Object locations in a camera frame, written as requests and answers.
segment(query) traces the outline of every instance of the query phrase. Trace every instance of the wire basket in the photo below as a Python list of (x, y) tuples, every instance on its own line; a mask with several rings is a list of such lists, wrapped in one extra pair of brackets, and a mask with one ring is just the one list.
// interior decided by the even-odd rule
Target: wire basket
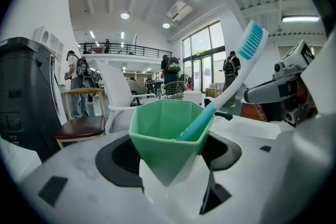
[(162, 99), (182, 100), (183, 92), (189, 89), (189, 85), (185, 81), (170, 82), (160, 89)]

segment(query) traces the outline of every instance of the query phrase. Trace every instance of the fluorescent light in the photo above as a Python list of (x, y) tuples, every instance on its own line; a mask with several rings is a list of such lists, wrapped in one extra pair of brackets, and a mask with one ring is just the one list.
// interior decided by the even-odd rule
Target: fluorescent light
[(317, 22), (320, 19), (319, 16), (284, 16), (282, 18), (283, 23), (289, 22)]
[(120, 14), (120, 17), (123, 19), (128, 19), (130, 17), (130, 15), (128, 13), (122, 13)]

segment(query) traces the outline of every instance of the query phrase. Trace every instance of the air conditioner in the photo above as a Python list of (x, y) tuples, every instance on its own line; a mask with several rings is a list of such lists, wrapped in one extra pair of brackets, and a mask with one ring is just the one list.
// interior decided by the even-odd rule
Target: air conditioner
[(193, 9), (188, 6), (185, 2), (179, 0), (177, 1), (174, 6), (168, 11), (167, 16), (170, 19), (175, 21), (181, 21), (185, 16), (187, 16)]

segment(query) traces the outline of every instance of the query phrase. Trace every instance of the railing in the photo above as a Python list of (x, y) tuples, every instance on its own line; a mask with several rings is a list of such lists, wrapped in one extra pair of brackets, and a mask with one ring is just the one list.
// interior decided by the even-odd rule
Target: railing
[(147, 56), (153, 58), (160, 58), (164, 55), (171, 56), (171, 51), (159, 50), (154, 48), (118, 44), (118, 43), (81, 43), (79, 52), (80, 54), (121, 54), (121, 55), (137, 55), (137, 56)]

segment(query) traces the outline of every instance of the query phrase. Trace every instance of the chair backrest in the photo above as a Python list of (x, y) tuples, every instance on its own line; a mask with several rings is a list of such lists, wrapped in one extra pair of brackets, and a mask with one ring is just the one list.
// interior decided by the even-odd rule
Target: chair backrest
[(147, 93), (147, 89), (144, 87), (141, 87), (135, 80), (127, 80), (127, 84), (130, 87), (131, 91), (136, 91), (137, 94), (145, 94)]
[(103, 78), (104, 89), (107, 91), (110, 104), (122, 107), (130, 106), (133, 97), (123, 73), (101, 61), (96, 61), (96, 63)]

